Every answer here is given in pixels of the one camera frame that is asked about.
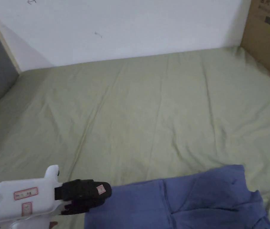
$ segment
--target white robotic arm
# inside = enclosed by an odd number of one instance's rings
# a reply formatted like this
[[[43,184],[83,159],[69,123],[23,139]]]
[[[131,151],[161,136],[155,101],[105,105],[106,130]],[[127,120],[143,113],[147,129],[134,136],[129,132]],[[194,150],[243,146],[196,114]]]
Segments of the white robotic arm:
[[[55,215],[88,212],[111,196],[106,182],[74,180],[59,183],[59,166],[45,177],[0,183],[0,229],[49,229]]]

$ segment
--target cardboard box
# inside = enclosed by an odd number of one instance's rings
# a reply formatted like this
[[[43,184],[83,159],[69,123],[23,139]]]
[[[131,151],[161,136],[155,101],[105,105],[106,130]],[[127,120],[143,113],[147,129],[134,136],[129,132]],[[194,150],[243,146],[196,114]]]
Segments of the cardboard box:
[[[270,71],[270,0],[252,0],[241,42]]]

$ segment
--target bed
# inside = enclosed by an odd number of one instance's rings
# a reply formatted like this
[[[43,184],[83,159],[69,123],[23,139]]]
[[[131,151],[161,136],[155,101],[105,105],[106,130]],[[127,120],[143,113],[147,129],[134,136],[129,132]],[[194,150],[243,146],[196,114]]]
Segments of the bed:
[[[0,99],[0,181],[53,164],[114,186],[242,164],[270,216],[270,74],[239,47],[23,72]]]

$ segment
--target wrinkled sheet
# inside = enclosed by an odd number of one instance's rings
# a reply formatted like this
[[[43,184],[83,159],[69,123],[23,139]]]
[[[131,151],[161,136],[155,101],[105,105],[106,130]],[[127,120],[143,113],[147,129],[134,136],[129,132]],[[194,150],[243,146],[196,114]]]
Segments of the wrinkled sheet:
[[[53,164],[113,186],[242,164],[270,217],[269,73],[238,47],[24,72],[0,100],[0,181]]]
[[[270,229],[259,191],[246,187],[244,167],[112,188],[85,215],[85,229]]]

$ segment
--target mattress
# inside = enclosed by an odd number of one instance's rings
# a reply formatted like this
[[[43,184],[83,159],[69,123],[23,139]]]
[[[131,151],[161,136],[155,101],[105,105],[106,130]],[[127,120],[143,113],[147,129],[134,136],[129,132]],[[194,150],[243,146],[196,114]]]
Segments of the mattress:
[[[53,164],[113,186],[242,164],[270,216],[270,74],[239,47],[24,72],[0,100],[0,181]]]

